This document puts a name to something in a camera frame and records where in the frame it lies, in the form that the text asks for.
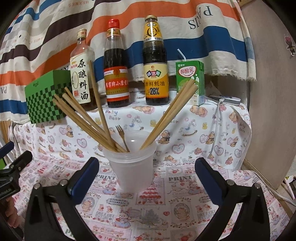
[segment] wooden chopsticks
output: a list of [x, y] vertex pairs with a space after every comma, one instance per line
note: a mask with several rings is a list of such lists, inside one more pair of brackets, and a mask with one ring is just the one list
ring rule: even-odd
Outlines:
[[180, 92], [177, 94], [175, 99], [170, 104], [169, 108], [163, 114], [162, 118], [159, 120], [155, 128], [152, 130], [150, 135], [147, 137], [141, 149], [147, 148], [149, 145], [155, 141], [155, 139], [163, 132], [167, 125], [175, 118], [175, 116], [180, 112], [184, 105], [189, 101], [189, 99], [198, 90], [198, 87], [194, 84], [195, 80], [190, 79], [186, 82]]
[[[91, 63], [89, 63], [90, 70], [93, 73], [93, 68]], [[110, 151], [114, 152], [124, 152], [127, 151], [120, 146], [116, 141], [114, 141], [110, 135], [108, 125], [105, 119], [105, 115], [102, 109], [102, 105], [100, 102], [100, 97], [98, 90], [95, 88], [96, 83], [94, 76], [91, 78], [92, 85], [95, 93], [96, 103], [99, 109], [100, 117], [103, 123], [104, 130], [96, 124], [96, 122], [88, 115], [88, 113], [82, 108], [82, 106], [78, 103], [78, 101], [74, 98], [69, 89], [65, 88], [65, 93], [62, 97], [65, 101], [76, 110], [82, 117], [80, 117], [64, 100], [59, 98], [58, 95], [54, 95], [53, 102], [67, 115], [69, 116], [82, 130], [84, 130], [88, 135], [90, 135], [93, 139], [95, 139], [98, 143], [100, 143], [103, 147]], [[147, 137], [141, 149], [147, 148], [151, 145], [155, 139], [163, 132], [166, 126], [175, 118], [175, 116], [180, 112], [180, 110], [184, 107], [184, 105], [189, 101], [189, 99], [194, 95], [194, 93], [198, 90], [198, 87], [194, 84], [194, 80], [190, 79], [186, 82], [179, 93], [176, 95], [175, 99], [172, 101], [166, 112], [163, 114], [161, 119], [158, 121], [155, 128], [152, 130], [150, 135]]]

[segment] bottle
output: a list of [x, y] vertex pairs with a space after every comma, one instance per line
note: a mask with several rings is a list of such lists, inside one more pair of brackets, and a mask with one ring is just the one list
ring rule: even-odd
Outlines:
[[144, 83], [148, 105], [164, 105], [170, 101], [167, 63], [157, 17], [148, 15], [145, 18], [143, 45]]
[[104, 53], [104, 79], [107, 104], [110, 108], [130, 103], [125, 52], [120, 35], [119, 20], [108, 22]]
[[71, 52], [70, 73], [72, 93], [79, 104], [86, 110], [97, 108], [93, 87], [91, 84], [91, 71], [88, 62], [94, 62], [94, 51], [86, 44], [86, 29], [78, 31], [77, 46]]

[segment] teddy bear print tablecloth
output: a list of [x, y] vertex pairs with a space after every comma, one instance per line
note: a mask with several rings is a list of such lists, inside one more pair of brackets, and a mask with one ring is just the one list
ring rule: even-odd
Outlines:
[[[116, 125], [121, 125], [125, 132], [151, 132], [167, 108], [168, 105], [148, 106], [145, 99], [137, 99], [124, 108], [104, 106], [103, 110], [111, 135], [118, 135]], [[226, 169], [240, 169], [251, 140], [249, 113], [243, 104], [220, 104], [218, 111], [217, 119], [217, 103], [211, 100], [206, 100], [200, 107], [185, 105], [156, 139], [155, 164], [162, 168], [174, 167], [202, 156]], [[97, 110], [89, 114], [102, 126]], [[16, 144], [17, 155], [30, 150], [36, 158], [45, 155], [84, 160], [103, 156], [102, 146], [68, 117], [41, 124], [12, 125], [10, 139]]]
[[[167, 107], [147, 106], [139, 97], [128, 107], [104, 107], [104, 112], [109, 131], [115, 136], [118, 135], [116, 125], [121, 125], [125, 131], [151, 131]], [[195, 174], [197, 157], [208, 158], [225, 179], [233, 179], [239, 185], [260, 182], [251, 171], [230, 170], [240, 166], [249, 146], [251, 126], [246, 107], [222, 104], [219, 113], [217, 119], [217, 104], [209, 100], [200, 107], [186, 105], [182, 109], [156, 140], [153, 183], [141, 193], [119, 189], [115, 174], [103, 156], [102, 146], [69, 118], [37, 125], [12, 125], [9, 136], [15, 143], [15, 155], [30, 150], [34, 156], [21, 172], [21, 191], [14, 196], [19, 214], [25, 217], [35, 183], [55, 185], [61, 179], [69, 179], [94, 156], [99, 159], [100, 170], [77, 210], [100, 241], [195, 240], [217, 210]], [[89, 114], [101, 125], [96, 110]], [[265, 186], [263, 191], [271, 240], [275, 240], [289, 218]], [[73, 238], [59, 208], [54, 209], [64, 233]], [[238, 205], [223, 236], [232, 230], [239, 209]]]
[[[21, 191], [14, 195], [18, 213], [26, 216], [33, 185], [56, 185], [69, 179], [87, 159], [67, 160], [41, 155], [22, 172]], [[207, 159], [214, 170], [238, 185], [262, 185], [252, 171], [230, 171]], [[156, 166], [151, 186], [141, 193], [126, 193], [119, 189], [116, 177], [105, 158], [84, 200], [76, 208], [88, 227], [100, 241], [194, 241], [209, 223], [218, 206], [214, 205], [195, 174], [194, 160], [178, 165]], [[267, 203], [271, 239], [275, 240], [289, 222], [277, 199], [262, 185]], [[237, 219], [237, 205], [222, 237], [228, 235]], [[63, 232], [73, 239], [57, 205], [54, 211]]]

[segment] striped fabric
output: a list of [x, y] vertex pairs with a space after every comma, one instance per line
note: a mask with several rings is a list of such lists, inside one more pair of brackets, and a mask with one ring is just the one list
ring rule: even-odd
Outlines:
[[104, 92], [103, 54], [106, 23], [120, 20], [128, 56], [129, 81], [143, 81], [144, 17], [158, 16], [168, 53], [169, 75], [175, 62], [205, 64], [205, 73], [255, 80], [248, 29], [235, 0], [34, 0], [11, 23], [0, 50], [0, 120], [29, 120], [24, 87], [53, 69], [67, 69], [77, 31], [88, 30], [95, 51], [95, 75]]

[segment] wooden fork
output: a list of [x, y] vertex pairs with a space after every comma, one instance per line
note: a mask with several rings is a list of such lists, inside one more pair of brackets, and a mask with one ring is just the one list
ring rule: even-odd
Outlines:
[[127, 152], [130, 152], [129, 149], [128, 149], [128, 146], [127, 146], [127, 144], [126, 144], [126, 141], [125, 141], [125, 139], [124, 139], [124, 131], [123, 131], [123, 129], [121, 128], [120, 125], [119, 125], [119, 126], [116, 126], [116, 129], [117, 129], [117, 131], [118, 131], [120, 137], [122, 138], [122, 140], [123, 140], [123, 142], [124, 142], [124, 145], [125, 145], [125, 147], [126, 147]]

